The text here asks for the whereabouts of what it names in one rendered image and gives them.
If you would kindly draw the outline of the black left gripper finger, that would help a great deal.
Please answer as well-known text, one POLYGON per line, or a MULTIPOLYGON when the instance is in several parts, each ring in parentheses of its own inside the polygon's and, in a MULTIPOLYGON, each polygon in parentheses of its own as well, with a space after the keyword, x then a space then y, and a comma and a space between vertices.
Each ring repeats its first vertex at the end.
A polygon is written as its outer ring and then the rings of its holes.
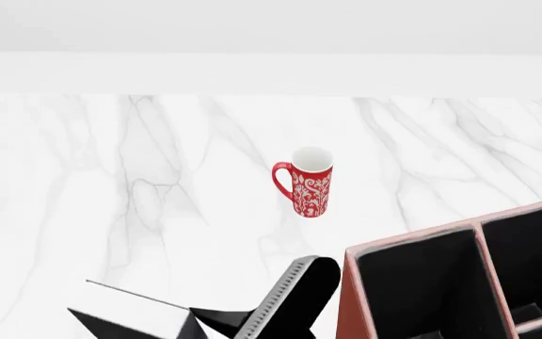
POLYGON ((221 311, 190 307, 190 312, 215 331, 239 331, 253 311, 221 311))
POLYGON ((294 259, 232 339, 316 339, 311 327, 340 281, 330 257, 294 259))

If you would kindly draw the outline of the red caddy with black compartments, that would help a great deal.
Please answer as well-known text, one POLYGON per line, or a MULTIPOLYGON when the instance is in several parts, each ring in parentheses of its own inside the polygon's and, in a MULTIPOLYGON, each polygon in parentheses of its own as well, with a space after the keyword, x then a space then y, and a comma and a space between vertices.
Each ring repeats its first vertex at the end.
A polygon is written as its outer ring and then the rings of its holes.
POLYGON ((542 339, 542 202, 348 248, 337 339, 542 339))

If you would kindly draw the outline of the red white patterned mug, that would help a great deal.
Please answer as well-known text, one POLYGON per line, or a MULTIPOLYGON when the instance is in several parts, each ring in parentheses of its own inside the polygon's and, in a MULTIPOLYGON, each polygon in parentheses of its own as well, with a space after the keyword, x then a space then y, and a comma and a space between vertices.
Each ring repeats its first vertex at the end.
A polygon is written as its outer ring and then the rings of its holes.
POLYGON ((272 180, 281 194, 291 201, 297 214, 304 218, 317 218, 327 210, 333 165, 330 152, 307 146, 297 149, 289 163, 280 162, 273 166, 272 180), (289 172, 291 191, 279 182, 279 170, 289 172))

